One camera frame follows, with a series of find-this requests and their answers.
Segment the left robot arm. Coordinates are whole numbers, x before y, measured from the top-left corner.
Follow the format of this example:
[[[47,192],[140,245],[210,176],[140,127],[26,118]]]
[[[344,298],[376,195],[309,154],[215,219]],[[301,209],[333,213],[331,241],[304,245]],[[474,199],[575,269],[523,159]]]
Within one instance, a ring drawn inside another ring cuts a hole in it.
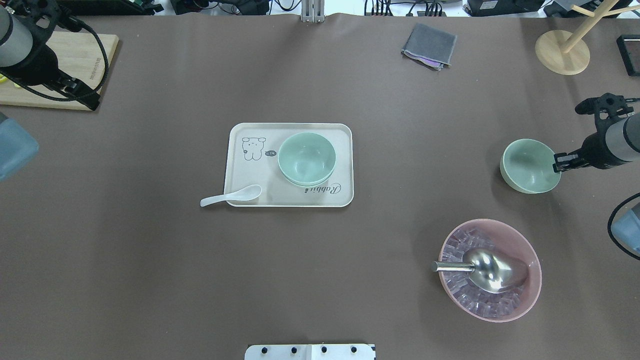
[[[87,30],[98,34],[87,23],[71,14],[55,0],[9,0],[0,12],[1,74],[26,91],[52,100],[34,89],[43,85],[57,92],[57,101],[77,101],[94,111],[98,109],[98,88],[70,76],[58,66],[58,57],[48,46],[56,27],[71,32]],[[0,119],[0,177],[6,180],[22,169],[39,151],[39,144],[16,120],[2,114]]]

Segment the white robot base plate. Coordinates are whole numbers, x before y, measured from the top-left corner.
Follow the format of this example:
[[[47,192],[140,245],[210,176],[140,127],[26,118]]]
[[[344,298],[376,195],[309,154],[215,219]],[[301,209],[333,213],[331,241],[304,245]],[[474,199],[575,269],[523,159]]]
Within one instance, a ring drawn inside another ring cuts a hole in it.
[[[245,360],[376,360],[374,344],[254,344],[247,347]]]

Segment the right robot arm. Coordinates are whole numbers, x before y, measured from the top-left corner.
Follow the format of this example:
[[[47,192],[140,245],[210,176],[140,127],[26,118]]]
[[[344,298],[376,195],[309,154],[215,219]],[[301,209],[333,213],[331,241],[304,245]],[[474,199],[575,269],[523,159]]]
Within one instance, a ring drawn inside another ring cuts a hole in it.
[[[638,98],[604,93],[578,103],[574,111],[579,115],[594,116],[596,132],[586,137],[579,149],[570,153],[555,153],[554,172],[562,173],[583,167],[608,170],[638,161],[640,119],[630,105],[638,101]],[[636,193],[618,204],[606,224],[606,231],[615,246],[636,260],[639,259],[640,246],[639,205],[636,203],[620,216],[617,213],[638,198],[639,194]]]

